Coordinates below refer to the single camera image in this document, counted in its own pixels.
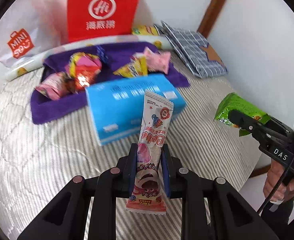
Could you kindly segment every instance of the human hand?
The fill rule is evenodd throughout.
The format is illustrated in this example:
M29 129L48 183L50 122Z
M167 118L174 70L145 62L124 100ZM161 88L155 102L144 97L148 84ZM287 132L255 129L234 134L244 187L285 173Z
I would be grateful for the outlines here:
M272 159L271 168L267 172L267 178L263 188L263 193L265 197L267 197L269 193L272 191L273 187L276 185L277 181L279 180L283 172L284 167ZM279 188L271 198L271 201L284 200L284 202L286 202L290 200L292 197L294 197L294 178L289 182L287 187L283 183L280 184Z

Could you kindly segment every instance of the black cable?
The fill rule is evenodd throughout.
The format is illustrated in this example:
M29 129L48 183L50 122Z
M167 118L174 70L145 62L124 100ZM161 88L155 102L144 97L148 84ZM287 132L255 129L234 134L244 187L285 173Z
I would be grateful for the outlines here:
M257 210L257 213L260 214L262 212L262 210L265 208L265 206L268 204L268 202L270 201L270 199L272 198L272 196L274 195L274 193L277 191L277 189L279 188L280 184L283 182L284 178L286 177L291 165L294 162L294 156L290 162L290 164L287 166L287 168L284 170L283 174L280 176L279 180L277 181L276 185L274 186L274 188L272 189L272 191L269 193L268 197L265 198L265 201L263 202L263 204L260 206L260 208Z

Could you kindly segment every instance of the gray plaid bag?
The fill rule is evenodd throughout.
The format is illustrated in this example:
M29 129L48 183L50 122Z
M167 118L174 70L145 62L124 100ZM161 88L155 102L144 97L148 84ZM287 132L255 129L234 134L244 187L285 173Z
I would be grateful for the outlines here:
M190 69L200 78L223 76L227 69L208 41L198 32L175 29L162 22L157 29L165 33L174 50Z

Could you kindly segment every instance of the white candy wrapper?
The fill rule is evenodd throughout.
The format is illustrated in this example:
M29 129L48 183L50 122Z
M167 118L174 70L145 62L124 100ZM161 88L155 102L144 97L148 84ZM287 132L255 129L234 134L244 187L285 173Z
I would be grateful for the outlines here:
M133 193L127 202L127 210L131 212L166 214L158 168L173 110L172 102L149 90L145 91L136 179Z

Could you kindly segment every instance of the black sleeve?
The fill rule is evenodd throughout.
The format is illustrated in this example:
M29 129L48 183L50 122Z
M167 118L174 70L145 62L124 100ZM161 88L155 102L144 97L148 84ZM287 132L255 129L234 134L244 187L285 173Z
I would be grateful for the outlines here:
M294 220L288 224L294 207L294 197L279 205L275 212L269 211L273 204L268 203L261 218L269 225L280 240L294 240Z

